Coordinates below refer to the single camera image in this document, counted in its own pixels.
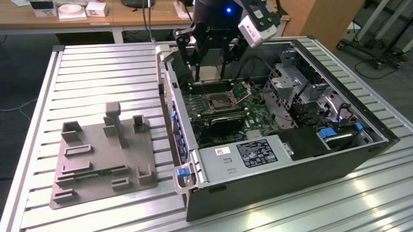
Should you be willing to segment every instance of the cardboard box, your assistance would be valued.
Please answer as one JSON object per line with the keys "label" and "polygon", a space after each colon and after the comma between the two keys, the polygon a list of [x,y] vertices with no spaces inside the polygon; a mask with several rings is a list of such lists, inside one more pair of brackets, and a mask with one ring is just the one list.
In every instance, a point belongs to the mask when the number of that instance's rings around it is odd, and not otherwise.
{"label": "cardboard box", "polygon": [[109,6],[103,2],[90,2],[86,8],[86,14],[95,17],[106,17],[109,14]]}
{"label": "cardboard box", "polygon": [[177,4],[178,4],[181,10],[182,10],[185,13],[186,13],[186,12],[194,13],[194,7],[193,7],[193,6],[188,6],[188,11],[186,11],[186,6],[185,6],[185,4],[182,3],[181,0],[177,0]]}
{"label": "cardboard box", "polygon": [[58,16],[57,5],[53,1],[31,1],[37,17]]}

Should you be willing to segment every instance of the floor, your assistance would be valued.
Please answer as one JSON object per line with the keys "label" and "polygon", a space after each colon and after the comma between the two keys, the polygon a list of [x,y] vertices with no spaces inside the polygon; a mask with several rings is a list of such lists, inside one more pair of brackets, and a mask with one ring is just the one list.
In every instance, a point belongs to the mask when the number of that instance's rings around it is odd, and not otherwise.
{"label": "floor", "polygon": [[[375,8],[363,9],[359,12],[356,21],[360,25],[367,22],[373,10]],[[388,16],[389,14],[383,12],[372,27],[372,32],[376,31],[381,21]],[[403,23],[403,21],[396,22],[384,39],[391,39]],[[147,37],[145,33],[129,33],[126,35],[127,42],[145,40]],[[168,35],[168,33],[159,33],[158,36],[163,38]],[[412,38],[413,28],[411,27],[399,45],[404,47]],[[54,45],[59,45],[59,39],[55,35],[8,36],[7,42],[0,45],[0,109],[15,108],[38,97]],[[355,69],[355,65],[359,62],[371,59],[368,55],[351,47],[336,51],[335,54],[352,69]],[[411,58],[409,62],[413,63],[413,53],[408,53],[407,56]],[[392,68],[376,70],[368,63],[361,64],[359,70],[371,77],[380,77],[393,71]],[[400,70],[380,80],[363,78],[411,121],[413,121],[413,110],[411,107],[413,102],[412,73],[413,65],[405,64]],[[33,116],[34,109],[35,103],[23,108],[30,117]],[[19,111],[0,112],[0,215],[29,126],[30,121]]]}

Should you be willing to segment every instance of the wooden desk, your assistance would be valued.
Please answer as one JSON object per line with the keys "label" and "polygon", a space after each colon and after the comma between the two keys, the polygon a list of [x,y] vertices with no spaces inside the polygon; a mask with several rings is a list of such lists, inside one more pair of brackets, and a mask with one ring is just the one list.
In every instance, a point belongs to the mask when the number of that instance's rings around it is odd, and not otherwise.
{"label": "wooden desk", "polygon": [[284,36],[313,35],[333,51],[364,0],[281,0],[281,3],[293,17]]}
{"label": "wooden desk", "polygon": [[18,7],[11,0],[0,0],[0,29],[39,29],[90,27],[94,24],[111,26],[113,13],[107,17],[89,17],[87,20],[59,22],[59,17],[37,17],[31,6]]}
{"label": "wooden desk", "polygon": [[[0,0],[0,35],[14,34],[55,34],[71,32],[110,31],[117,44],[123,43],[122,32],[129,30],[145,30],[143,11],[127,7],[121,0],[106,0],[110,7],[107,17],[89,17],[87,20],[59,22],[58,17],[37,17],[31,6],[18,7],[11,0]],[[157,0],[151,11],[151,29],[189,28],[190,21],[178,17],[174,0]],[[282,17],[280,33],[289,16]]]}

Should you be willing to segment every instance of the motherboard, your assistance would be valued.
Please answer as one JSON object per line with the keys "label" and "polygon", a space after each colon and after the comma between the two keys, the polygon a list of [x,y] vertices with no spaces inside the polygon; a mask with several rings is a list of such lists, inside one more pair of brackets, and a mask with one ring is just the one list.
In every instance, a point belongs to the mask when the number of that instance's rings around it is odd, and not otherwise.
{"label": "motherboard", "polygon": [[268,136],[278,130],[264,100],[264,85],[221,81],[190,85],[184,95],[201,148]]}

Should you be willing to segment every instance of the blue latch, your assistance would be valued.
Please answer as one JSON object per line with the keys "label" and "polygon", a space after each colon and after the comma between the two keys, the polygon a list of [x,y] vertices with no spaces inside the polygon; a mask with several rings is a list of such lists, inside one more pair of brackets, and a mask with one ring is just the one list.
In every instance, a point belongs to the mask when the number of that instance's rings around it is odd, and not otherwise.
{"label": "blue latch", "polygon": [[356,124],[355,124],[355,127],[356,127],[356,130],[357,130],[357,132],[361,132],[361,130],[363,130],[363,125],[361,125],[361,123],[360,122],[357,122]]}
{"label": "blue latch", "polygon": [[181,168],[177,170],[177,176],[178,177],[185,177],[185,176],[190,176],[192,173],[189,171],[189,168]]}
{"label": "blue latch", "polygon": [[172,114],[172,116],[170,116],[172,121],[176,119],[176,116],[177,116],[177,111],[174,110],[174,111],[173,111],[173,114]]}
{"label": "blue latch", "polygon": [[320,130],[319,132],[320,136],[325,139],[328,137],[332,137],[335,135],[337,135],[336,131],[333,128],[328,127]]}

